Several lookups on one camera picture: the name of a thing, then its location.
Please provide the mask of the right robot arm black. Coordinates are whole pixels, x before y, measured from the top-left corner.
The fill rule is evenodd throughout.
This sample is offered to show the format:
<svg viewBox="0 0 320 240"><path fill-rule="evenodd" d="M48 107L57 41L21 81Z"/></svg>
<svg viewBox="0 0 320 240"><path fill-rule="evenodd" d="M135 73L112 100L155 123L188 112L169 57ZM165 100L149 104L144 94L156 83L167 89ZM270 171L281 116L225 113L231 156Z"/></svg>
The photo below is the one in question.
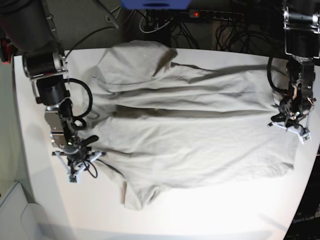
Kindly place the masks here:
<svg viewBox="0 0 320 240"><path fill-rule="evenodd" d="M84 120L93 106L93 95L81 80L69 78L64 48L53 31L53 21L41 0L2 0L0 28L14 47L22 52L22 66L29 78L37 104L45 106L44 118L50 127L52 153L66 168L68 180L78 183L80 175L104 155L93 151L90 144L98 141L92 135L86 139L79 131L87 127ZM88 94L87 110L75 116L67 84L81 85Z"/></svg>

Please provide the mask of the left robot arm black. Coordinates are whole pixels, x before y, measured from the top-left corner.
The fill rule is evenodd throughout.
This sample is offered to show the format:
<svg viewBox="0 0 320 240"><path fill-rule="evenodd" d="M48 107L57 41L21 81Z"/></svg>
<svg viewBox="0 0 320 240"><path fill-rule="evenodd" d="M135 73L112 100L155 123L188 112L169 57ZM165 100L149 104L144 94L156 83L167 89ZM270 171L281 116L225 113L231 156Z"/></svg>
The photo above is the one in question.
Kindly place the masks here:
<svg viewBox="0 0 320 240"><path fill-rule="evenodd" d="M272 81L272 61L267 64L267 79L271 88L282 94L276 107L279 113L271 117L269 126L292 132L302 142L311 138L308 125L315 101L313 84L316 79L315 63L320 57L320 2L318 0L285 0L283 9L284 52L288 56L286 72L287 89L281 89Z"/></svg>

